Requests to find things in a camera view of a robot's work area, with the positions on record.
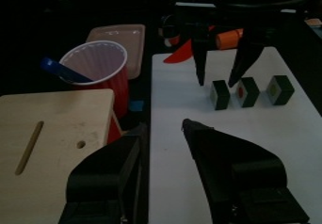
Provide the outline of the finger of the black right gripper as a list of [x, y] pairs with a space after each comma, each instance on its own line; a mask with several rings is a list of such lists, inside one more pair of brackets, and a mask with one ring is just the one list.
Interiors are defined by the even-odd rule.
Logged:
[[195, 61], [198, 82], [202, 86], [205, 84], [205, 65], [207, 55], [207, 43], [205, 40], [193, 40], [193, 56]]
[[241, 38], [234, 59], [234, 65], [227, 81], [230, 87], [233, 87], [238, 83], [249, 68], [259, 58], [263, 50], [263, 44], [254, 42], [250, 38]]

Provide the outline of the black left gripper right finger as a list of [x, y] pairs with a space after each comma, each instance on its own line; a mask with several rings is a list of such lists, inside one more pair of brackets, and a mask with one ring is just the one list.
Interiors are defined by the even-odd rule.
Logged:
[[202, 123], [183, 120], [213, 224], [309, 224], [279, 157]]

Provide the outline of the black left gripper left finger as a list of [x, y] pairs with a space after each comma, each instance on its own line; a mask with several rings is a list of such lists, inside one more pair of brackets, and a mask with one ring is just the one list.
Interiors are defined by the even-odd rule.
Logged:
[[140, 188], [147, 181], [147, 134], [142, 123], [78, 164], [58, 224], [144, 223]]

